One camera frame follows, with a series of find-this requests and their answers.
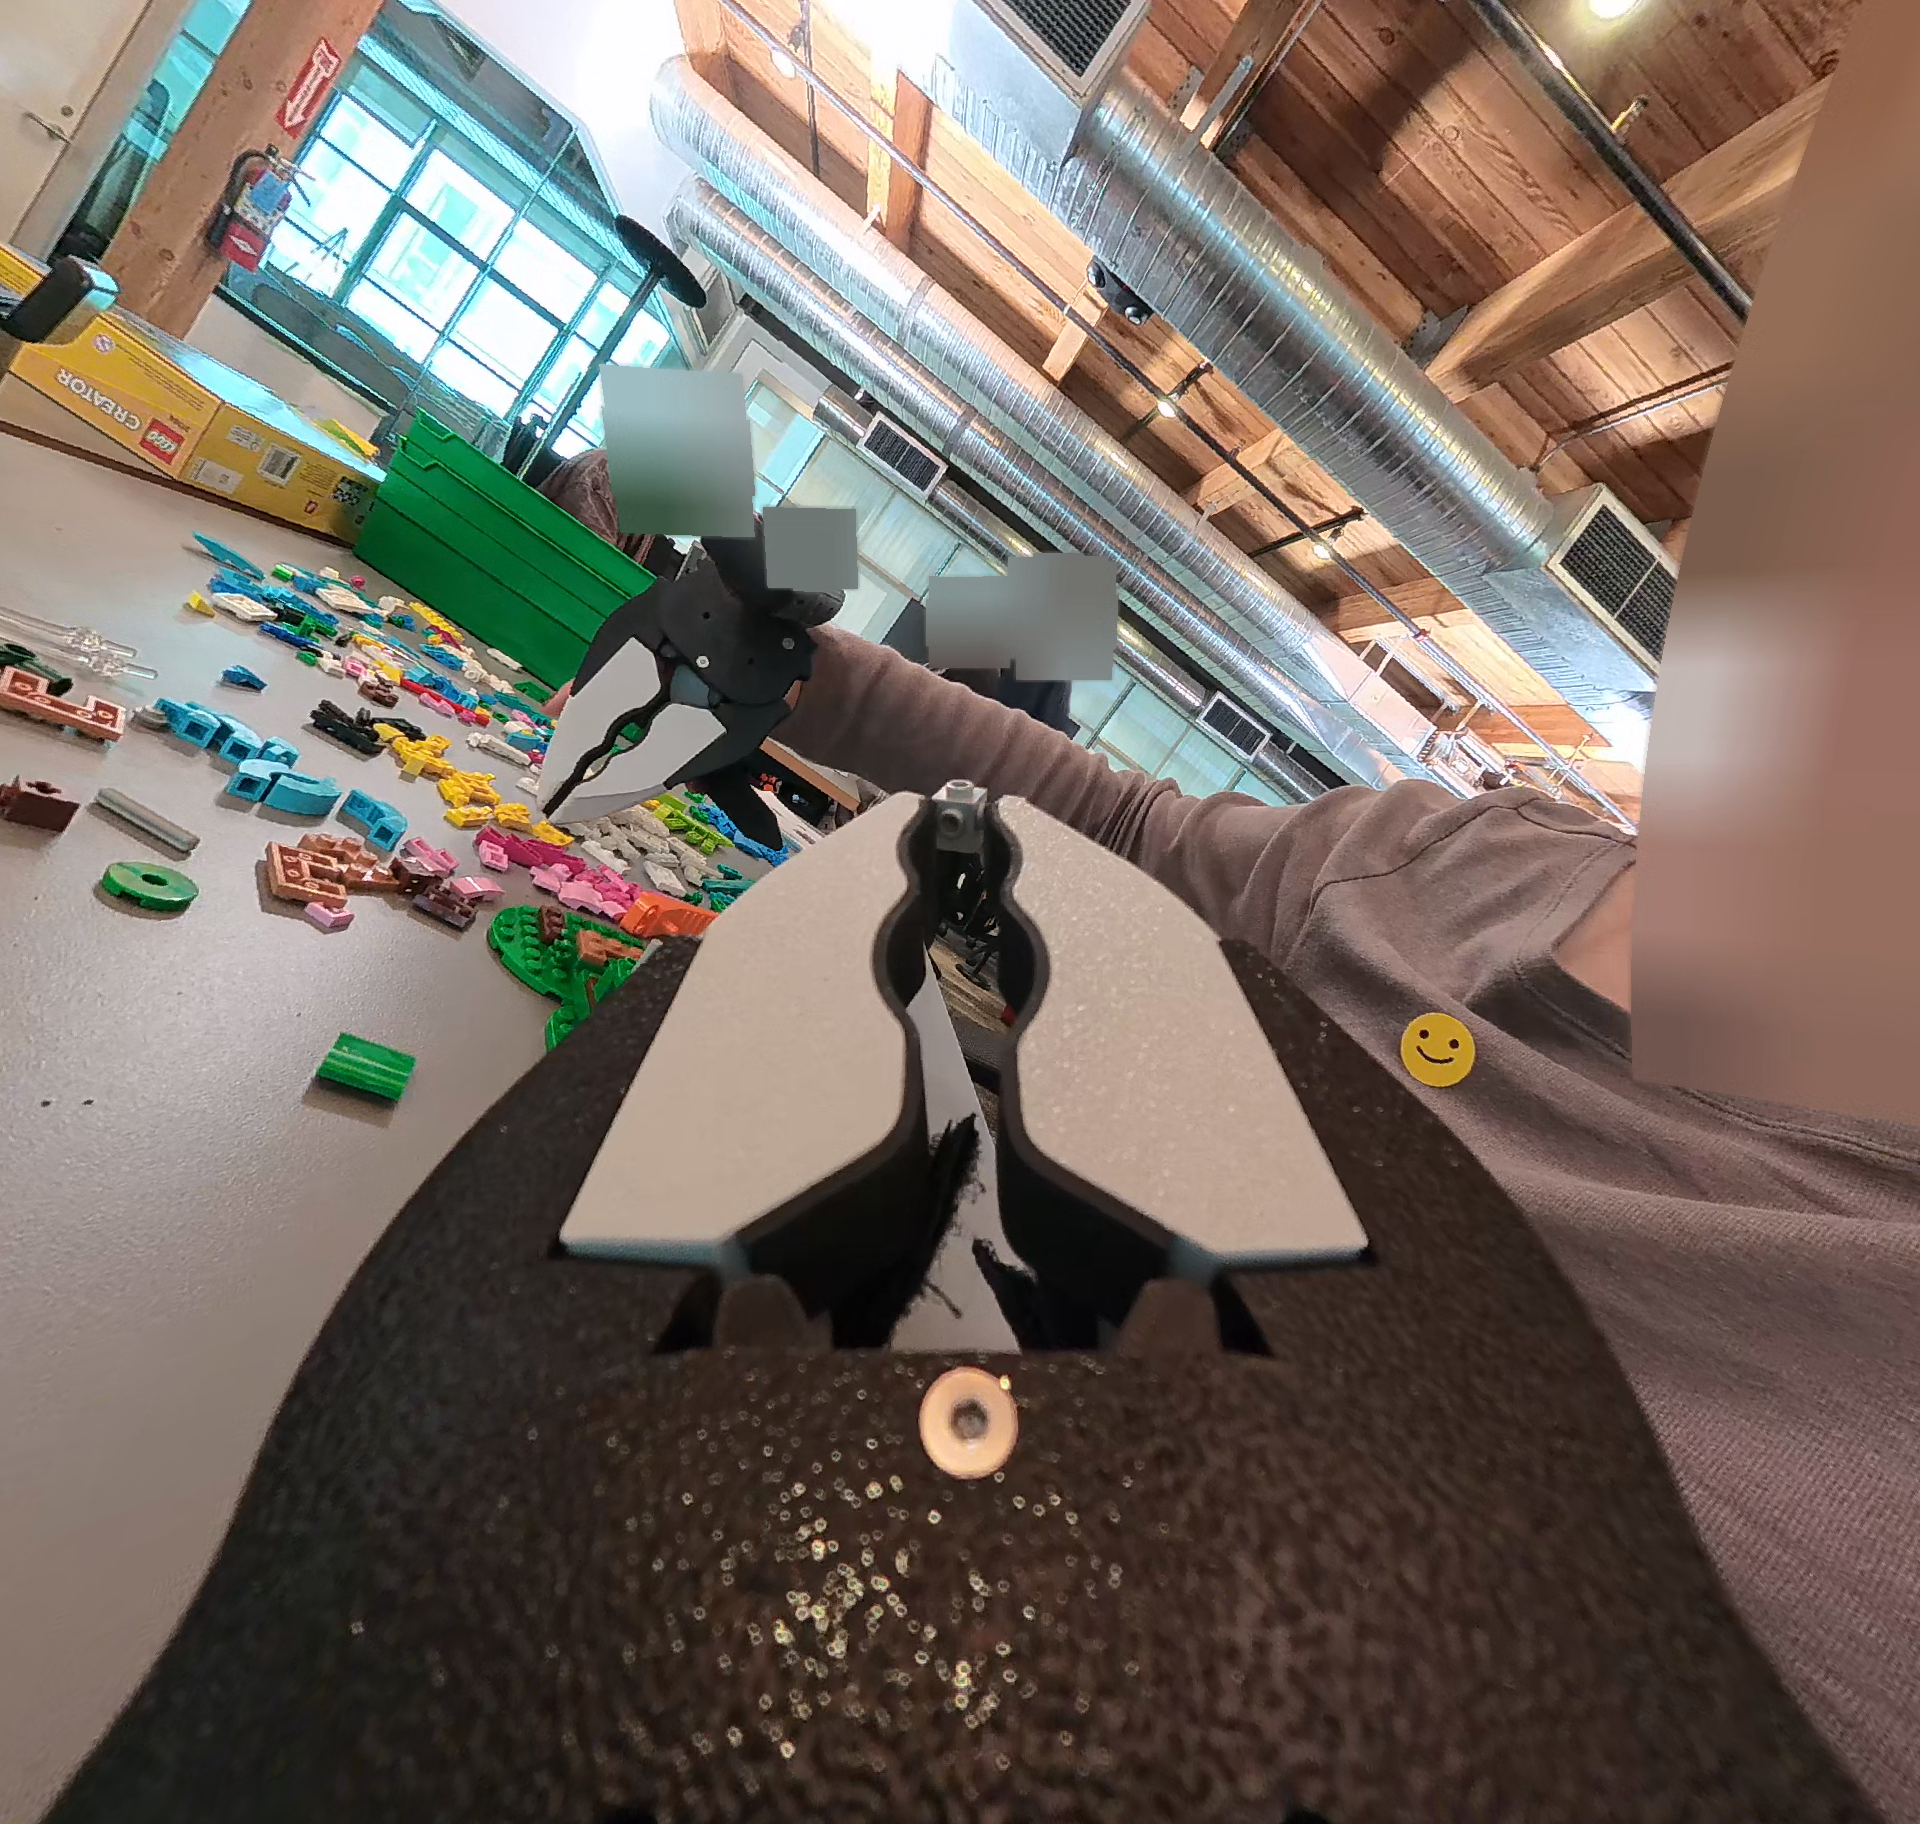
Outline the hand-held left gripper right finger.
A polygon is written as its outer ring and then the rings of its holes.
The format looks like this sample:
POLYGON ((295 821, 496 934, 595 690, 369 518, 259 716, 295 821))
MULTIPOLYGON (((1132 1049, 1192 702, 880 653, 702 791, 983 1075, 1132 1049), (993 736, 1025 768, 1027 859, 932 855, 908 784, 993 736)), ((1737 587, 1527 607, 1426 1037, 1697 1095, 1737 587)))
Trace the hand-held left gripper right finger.
POLYGON ((997 1200, 1051 1285, 1212 1285, 1368 1238, 1210 926, 1035 805, 991 807, 1015 1002, 997 1200))

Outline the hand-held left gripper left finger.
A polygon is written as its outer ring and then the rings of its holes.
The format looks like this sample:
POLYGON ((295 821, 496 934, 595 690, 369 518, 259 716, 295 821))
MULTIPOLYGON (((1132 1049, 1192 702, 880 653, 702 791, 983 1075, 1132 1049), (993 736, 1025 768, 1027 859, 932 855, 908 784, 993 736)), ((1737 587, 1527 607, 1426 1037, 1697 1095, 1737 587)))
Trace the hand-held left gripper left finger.
POLYGON ((876 1277, 924 1216, 924 801, 892 795, 704 936, 563 1220, 587 1259, 876 1277))

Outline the person's right forearm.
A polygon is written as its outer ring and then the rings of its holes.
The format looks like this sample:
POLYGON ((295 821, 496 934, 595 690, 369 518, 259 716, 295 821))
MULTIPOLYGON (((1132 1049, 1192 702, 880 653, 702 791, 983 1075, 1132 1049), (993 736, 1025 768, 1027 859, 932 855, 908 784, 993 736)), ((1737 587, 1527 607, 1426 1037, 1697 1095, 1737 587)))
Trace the person's right forearm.
POLYGON ((1303 893, 1287 879, 1303 807, 1188 797, 1122 772, 1025 712, 837 629, 811 635, 811 674, 779 740, 886 793, 972 782, 1017 797, 1170 889, 1219 938, 1289 954, 1303 893))

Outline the grey desk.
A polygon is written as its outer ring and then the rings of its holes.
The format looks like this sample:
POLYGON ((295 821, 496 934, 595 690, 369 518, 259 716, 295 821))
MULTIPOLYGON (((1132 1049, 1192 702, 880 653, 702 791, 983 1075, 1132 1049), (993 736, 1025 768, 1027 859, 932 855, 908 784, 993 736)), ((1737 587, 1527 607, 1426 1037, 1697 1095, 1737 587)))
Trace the grey desk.
POLYGON ((484 926, 357 899, 325 934, 259 891, 299 821, 224 797, 200 750, 4 714, 4 780, 63 833, 4 827, 4 1820, 35 1820, 198 1586, 301 1356, 369 1245, 545 1051, 549 1006, 484 926), (202 837, 176 857, 101 787, 202 837), (97 889, 150 861, 198 900, 97 889), (414 1053, 384 1107, 315 1083, 355 1033, 414 1053))

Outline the pile of colourful toy bricks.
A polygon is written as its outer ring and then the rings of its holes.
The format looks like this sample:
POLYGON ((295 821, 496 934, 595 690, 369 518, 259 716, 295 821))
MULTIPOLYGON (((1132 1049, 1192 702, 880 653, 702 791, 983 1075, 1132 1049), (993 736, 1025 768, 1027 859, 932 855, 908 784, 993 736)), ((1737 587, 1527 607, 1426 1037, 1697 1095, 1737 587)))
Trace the pile of colourful toy bricks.
POLYGON ((396 595, 371 601, 329 567, 259 567, 204 534, 190 544, 210 569, 188 609, 252 627, 351 688, 355 708, 313 708, 313 736, 430 787, 440 819, 470 835, 472 873, 375 793, 337 789, 327 805, 373 849, 420 859, 452 902, 482 904, 521 871, 589 926, 642 942, 698 936, 751 885, 737 857, 775 867, 795 855, 789 843, 755 843, 690 785, 597 821, 563 813, 553 823, 533 803, 551 718, 531 684, 501 690, 448 619, 396 595))

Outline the green plastic bin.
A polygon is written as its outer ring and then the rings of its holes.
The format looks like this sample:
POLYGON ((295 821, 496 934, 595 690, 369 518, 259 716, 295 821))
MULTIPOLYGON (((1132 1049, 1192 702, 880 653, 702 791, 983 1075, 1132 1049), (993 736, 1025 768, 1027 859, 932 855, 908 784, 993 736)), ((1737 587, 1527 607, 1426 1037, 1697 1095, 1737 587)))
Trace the green plastic bin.
POLYGON ((355 554, 549 686, 569 680, 611 613, 652 585, 424 411, 398 437, 355 554))

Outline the black round-top stand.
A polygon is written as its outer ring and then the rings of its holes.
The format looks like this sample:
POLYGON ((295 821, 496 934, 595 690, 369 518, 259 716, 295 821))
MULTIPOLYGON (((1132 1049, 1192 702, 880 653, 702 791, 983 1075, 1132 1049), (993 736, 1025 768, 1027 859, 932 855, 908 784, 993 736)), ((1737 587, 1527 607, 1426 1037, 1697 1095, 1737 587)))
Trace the black round-top stand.
POLYGON ((636 324, 660 290, 690 314, 698 314, 708 302, 706 288, 664 240, 624 215, 616 216, 615 228, 630 262, 636 264, 638 282, 634 294, 547 419, 525 460, 515 468, 519 482, 531 482, 535 476, 549 472, 557 456, 555 444, 559 437, 563 437, 567 425, 575 419, 603 367, 616 355, 632 324, 636 324))

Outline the grey toy bar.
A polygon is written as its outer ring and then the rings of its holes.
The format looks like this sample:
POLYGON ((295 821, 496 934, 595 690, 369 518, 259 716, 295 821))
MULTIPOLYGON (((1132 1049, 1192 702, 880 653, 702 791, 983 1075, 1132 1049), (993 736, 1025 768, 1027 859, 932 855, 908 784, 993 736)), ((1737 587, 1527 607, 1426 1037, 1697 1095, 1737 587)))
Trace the grey toy bar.
POLYGON ((91 807, 176 857, 194 855, 202 843, 196 831, 180 827, 176 821, 113 787, 97 789, 91 797, 91 807))

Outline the large yellow toy box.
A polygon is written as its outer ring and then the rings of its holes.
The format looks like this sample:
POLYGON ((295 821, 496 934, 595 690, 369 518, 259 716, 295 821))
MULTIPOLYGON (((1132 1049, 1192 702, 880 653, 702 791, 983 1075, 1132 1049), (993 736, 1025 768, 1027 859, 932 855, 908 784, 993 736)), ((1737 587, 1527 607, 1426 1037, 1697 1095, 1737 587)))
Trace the large yellow toy box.
POLYGON ((166 478, 357 552, 380 468, 218 359, 107 312, 14 375, 166 478))

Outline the person in grey shirt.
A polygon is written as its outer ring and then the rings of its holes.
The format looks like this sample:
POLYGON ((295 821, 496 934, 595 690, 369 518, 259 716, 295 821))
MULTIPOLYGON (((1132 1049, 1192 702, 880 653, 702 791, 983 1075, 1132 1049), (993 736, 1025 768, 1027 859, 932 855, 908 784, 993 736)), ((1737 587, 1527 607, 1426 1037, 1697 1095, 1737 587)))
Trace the person in grey shirt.
POLYGON ((1628 1015, 1563 960, 1630 841, 1529 791, 1303 807, 1273 962, 1467 1144, 1578 1289, 1701 1541, 1886 1820, 1918 1809, 1916 1130, 1630 1069, 1628 1015), (1426 1089, 1404 1023, 1465 1021, 1426 1089))

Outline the black device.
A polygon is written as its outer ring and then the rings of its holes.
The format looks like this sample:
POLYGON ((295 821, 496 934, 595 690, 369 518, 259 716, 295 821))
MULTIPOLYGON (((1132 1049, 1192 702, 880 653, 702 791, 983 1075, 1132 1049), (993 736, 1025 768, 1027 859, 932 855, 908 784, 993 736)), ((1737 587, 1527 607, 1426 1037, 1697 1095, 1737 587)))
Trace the black device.
POLYGON ((59 347, 79 337, 119 296, 103 268, 59 256, 17 302, 4 308, 2 335, 16 347, 59 347))

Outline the small duct air vent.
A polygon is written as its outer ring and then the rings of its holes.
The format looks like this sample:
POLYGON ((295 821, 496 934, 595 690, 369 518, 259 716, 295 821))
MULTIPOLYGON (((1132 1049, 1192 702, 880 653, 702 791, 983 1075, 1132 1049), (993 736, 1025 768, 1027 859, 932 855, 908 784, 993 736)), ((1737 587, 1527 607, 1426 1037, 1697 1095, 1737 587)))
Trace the small duct air vent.
POLYGON ((932 492, 948 472, 946 458, 924 444, 902 423, 884 411, 872 411, 856 439, 856 450, 920 504, 930 504, 932 492))

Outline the glass window wall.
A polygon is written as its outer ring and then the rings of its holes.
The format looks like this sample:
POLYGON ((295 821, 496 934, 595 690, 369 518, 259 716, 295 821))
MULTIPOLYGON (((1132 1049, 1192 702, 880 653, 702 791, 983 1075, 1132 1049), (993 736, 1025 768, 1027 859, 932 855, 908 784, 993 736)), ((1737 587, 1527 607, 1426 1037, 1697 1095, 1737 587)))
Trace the glass window wall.
POLYGON ((388 415, 569 458, 601 443, 605 365, 686 363, 615 215, 559 107, 434 0, 386 0, 303 131, 259 268, 218 294, 388 415))

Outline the duct end air vent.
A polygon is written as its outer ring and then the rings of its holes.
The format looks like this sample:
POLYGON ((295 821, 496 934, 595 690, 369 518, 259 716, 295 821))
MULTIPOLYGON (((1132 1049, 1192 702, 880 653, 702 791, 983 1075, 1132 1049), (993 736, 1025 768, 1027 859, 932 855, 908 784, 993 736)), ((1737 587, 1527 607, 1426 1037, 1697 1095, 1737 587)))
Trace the duct end air vent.
POLYGON ((1678 583, 1676 559, 1602 486, 1561 494, 1549 508, 1547 575, 1654 674, 1678 583))

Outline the large silver air duct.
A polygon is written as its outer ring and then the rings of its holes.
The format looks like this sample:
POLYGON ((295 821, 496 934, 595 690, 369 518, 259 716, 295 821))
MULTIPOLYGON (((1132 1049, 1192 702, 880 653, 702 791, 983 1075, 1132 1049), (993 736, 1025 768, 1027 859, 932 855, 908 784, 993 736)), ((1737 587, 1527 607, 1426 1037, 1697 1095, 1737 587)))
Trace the large silver air duct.
POLYGON ((1553 498, 1138 84, 1087 107, 1047 203, 1569 706, 1650 718, 1658 672, 1543 567, 1553 498))

